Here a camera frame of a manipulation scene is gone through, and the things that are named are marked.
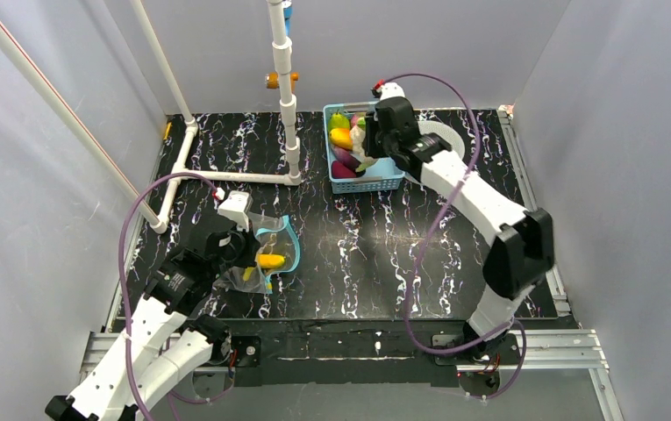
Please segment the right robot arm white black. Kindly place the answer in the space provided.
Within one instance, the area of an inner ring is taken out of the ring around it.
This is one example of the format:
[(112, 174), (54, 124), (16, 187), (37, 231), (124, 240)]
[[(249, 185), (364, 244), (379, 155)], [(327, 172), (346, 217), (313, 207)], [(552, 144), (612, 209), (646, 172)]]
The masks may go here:
[(464, 344), (418, 348), (433, 355), (488, 353), (510, 329), (519, 305), (553, 268), (553, 219), (528, 210), (487, 184), (437, 133), (423, 134), (405, 96), (383, 97), (366, 116), (366, 152), (396, 166), (446, 199), (484, 237), (489, 252), (480, 302), (463, 326)]

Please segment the yellow toy banana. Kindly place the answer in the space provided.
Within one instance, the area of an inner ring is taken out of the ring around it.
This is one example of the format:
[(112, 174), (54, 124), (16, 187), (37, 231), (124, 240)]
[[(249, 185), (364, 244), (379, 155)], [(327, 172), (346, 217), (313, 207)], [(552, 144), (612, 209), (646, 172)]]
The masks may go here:
[(286, 258), (280, 254), (262, 253), (257, 256), (257, 263), (254, 267), (246, 268), (242, 279), (244, 282), (250, 281), (251, 278), (261, 276), (268, 278), (278, 269), (282, 269), (286, 264)]

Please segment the dark purple toy eggplant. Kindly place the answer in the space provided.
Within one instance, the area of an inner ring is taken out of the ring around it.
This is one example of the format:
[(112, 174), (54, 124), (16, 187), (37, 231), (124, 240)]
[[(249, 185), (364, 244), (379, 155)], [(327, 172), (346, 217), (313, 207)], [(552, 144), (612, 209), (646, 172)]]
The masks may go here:
[(340, 162), (346, 168), (349, 168), (351, 171), (356, 172), (360, 167), (361, 162), (356, 159), (350, 151), (339, 146), (332, 146), (331, 150), (335, 160)]

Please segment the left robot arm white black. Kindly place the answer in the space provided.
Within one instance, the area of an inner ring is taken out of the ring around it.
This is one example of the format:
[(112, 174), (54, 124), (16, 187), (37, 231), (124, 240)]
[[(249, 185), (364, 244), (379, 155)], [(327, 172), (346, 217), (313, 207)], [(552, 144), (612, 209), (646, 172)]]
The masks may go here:
[(259, 248), (253, 228), (240, 229), (225, 220), (195, 232), (186, 246), (173, 249), (151, 274), (111, 348), (79, 386), (49, 401), (46, 415), (52, 420), (146, 417), (157, 399), (227, 342), (229, 329), (214, 317), (202, 316), (175, 345), (167, 351), (161, 347), (189, 320), (221, 275), (255, 264)]

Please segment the magenta toy dragon fruit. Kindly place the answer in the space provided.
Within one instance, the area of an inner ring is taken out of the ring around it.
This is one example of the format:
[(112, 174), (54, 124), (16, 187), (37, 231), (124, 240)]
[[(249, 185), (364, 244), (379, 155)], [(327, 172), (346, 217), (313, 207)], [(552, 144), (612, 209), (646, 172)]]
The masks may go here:
[(358, 175), (349, 167), (339, 161), (334, 161), (330, 167), (332, 178), (335, 180), (353, 179)]

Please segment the white green toy cabbage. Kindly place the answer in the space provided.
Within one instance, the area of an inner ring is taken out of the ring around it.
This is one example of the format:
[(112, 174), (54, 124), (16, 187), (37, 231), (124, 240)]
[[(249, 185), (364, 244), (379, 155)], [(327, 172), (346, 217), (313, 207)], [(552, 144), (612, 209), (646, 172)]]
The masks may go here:
[(361, 162), (361, 165), (356, 173), (363, 172), (367, 168), (373, 166), (377, 162), (377, 159), (368, 156), (366, 153), (366, 131), (364, 128), (356, 124), (351, 128), (350, 133), (351, 139), (353, 141), (352, 153), (354, 157)]

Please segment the clear zip top bag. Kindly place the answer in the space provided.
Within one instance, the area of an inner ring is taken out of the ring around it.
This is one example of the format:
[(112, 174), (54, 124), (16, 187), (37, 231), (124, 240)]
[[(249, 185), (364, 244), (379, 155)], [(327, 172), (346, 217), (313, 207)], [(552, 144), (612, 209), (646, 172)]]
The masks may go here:
[(239, 292), (266, 294), (273, 292), (271, 278), (296, 270), (300, 258), (299, 239), (290, 217), (279, 218), (247, 213), (255, 239), (260, 243), (255, 249), (254, 265), (248, 268), (231, 268), (215, 285)]

